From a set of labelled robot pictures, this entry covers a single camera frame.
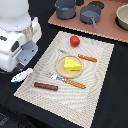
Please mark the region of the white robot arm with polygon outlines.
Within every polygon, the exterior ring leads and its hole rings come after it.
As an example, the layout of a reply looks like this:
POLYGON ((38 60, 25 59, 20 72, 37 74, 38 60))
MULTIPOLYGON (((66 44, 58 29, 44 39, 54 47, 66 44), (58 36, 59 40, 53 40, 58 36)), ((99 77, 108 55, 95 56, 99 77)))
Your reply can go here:
POLYGON ((38 51, 41 27, 28 10, 28 0, 0 0, 0 69, 4 71, 25 67, 38 51))

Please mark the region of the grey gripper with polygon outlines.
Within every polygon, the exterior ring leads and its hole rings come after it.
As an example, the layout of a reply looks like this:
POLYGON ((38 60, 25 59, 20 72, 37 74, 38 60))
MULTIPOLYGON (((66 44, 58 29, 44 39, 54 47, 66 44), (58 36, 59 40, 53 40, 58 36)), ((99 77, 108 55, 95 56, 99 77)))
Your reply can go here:
POLYGON ((38 51, 38 46, 33 42, 29 41, 20 47, 19 53, 16 57, 19 69, 23 69, 35 56, 38 51))

